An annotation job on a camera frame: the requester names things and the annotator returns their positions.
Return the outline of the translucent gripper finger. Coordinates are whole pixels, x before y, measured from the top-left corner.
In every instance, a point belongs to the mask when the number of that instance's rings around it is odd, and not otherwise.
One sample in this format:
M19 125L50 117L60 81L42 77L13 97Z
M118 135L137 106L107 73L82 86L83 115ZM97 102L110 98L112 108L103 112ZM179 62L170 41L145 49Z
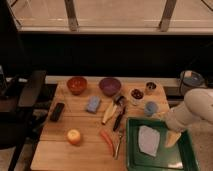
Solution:
M181 137L180 132L168 131L166 134L165 147L166 148L172 147L180 137Z

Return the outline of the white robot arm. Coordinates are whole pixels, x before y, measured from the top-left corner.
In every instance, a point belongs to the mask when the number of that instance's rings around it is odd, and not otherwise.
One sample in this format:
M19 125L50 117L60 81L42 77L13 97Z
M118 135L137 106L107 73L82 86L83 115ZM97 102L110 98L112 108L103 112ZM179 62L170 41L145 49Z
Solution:
M184 100L165 114L165 123L168 128L165 147L172 147L181 133L200 119L213 124L213 89L189 90L184 95Z

